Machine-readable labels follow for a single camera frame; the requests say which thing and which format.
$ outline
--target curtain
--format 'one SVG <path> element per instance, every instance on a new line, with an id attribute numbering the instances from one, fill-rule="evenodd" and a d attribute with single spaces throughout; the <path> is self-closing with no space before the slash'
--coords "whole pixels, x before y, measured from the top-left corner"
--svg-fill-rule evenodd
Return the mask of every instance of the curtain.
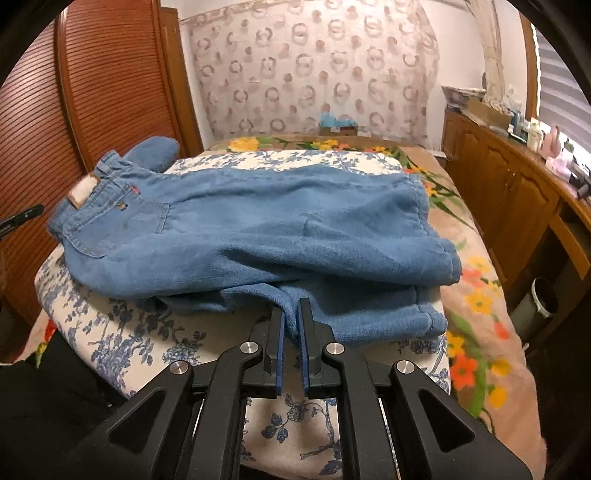
<path id="1" fill-rule="evenodd" d="M 560 56 L 536 30 L 540 53 L 540 115 L 591 153 L 591 106 Z"/>
<path id="2" fill-rule="evenodd" d="M 501 32 L 494 0 L 465 0 L 466 6 L 478 24 L 480 41 L 484 50 L 486 72 L 485 102 L 500 105 L 505 96 Z"/>
<path id="3" fill-rule="evenodd" d="M 439 47 L 419 0 L 256 1 L 182 27 L 217 140 L 317 134 L 325 113 L 428 144 Z"/>

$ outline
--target wooden wardrobe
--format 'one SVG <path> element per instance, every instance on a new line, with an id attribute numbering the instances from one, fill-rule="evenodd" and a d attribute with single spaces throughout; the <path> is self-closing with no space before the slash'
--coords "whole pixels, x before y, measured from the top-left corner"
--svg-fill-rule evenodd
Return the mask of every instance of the wooden wardrobe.
<path id="1" fill-rule="evenodd" d="M 0 243 L 13 315 L 39 314 L 34 277 L 57 245 L 45 223 L 104 153 L 153 135 L 203 151 L 182 58 L 176 11 L 158 0 L 75 0 L 0 88 L 0 219 L 45 207 Z"/>

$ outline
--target pink object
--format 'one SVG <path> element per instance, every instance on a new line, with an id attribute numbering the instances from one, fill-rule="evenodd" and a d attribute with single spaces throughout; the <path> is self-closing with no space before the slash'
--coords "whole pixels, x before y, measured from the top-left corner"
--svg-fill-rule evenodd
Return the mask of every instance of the pink object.
<path id="1" fill-rule="evenodd" d="M 562 152 L 559 138 L 560 128 L 555 125 L 552 127 L 550 133 L 544 137 L 540 155 L 542 155 L 544 158 L 557 158 Z"/>

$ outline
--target shelf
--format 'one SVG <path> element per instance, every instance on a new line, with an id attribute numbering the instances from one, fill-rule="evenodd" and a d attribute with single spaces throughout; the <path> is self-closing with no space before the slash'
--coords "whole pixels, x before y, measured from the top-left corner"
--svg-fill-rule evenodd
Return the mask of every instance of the shelf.
<path id="1" fill-rule="evenodd" d="M 577 273 L 583 280 L 591 268 L 591 233 L 578 219 L 564 220 L 554 215 L 550 220 L 550 228 L 560 240 L 569 255 Z"/>

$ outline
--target jeans back pocket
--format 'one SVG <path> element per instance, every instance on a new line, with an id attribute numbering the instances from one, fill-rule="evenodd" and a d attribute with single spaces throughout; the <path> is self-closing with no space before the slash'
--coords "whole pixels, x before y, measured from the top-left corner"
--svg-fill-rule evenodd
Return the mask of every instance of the jeans back pocket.
<path id="1" fill-rule="evenodd" d="M 102 258 L 142 236 L 162 232 L 169 208 L 168 203 L 149 202 L 126 187 L 107 205 L 82 207 L 66 222 L 64 236 L 80 253 Z"/>

